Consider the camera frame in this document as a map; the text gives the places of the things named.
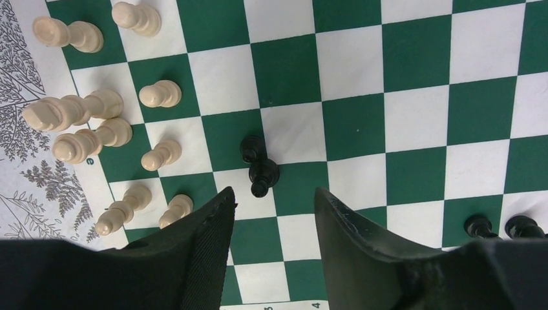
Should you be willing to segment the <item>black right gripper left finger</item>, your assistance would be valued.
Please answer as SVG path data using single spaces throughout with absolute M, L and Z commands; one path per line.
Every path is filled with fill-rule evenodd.
M 122 249 L 2 240 L 1 308 L 219 309 L 236 206 L 226 187 Z

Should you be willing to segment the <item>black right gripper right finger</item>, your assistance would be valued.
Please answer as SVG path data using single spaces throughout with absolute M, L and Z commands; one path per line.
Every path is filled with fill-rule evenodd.
M 390 232 L 321 187 L 314 210 L 332 309 L 547 308 L 547 237 L 472 238 L 442 251 Z

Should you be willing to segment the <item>black bishop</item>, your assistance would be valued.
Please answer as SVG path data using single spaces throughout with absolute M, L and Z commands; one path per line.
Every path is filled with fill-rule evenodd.
M 279 178 L 279 166 L 273 160 L 264 158 L 253 162 L 249 168 L 251 193 L 256 198 L 265 197 L 269 188 L 273 187 Z

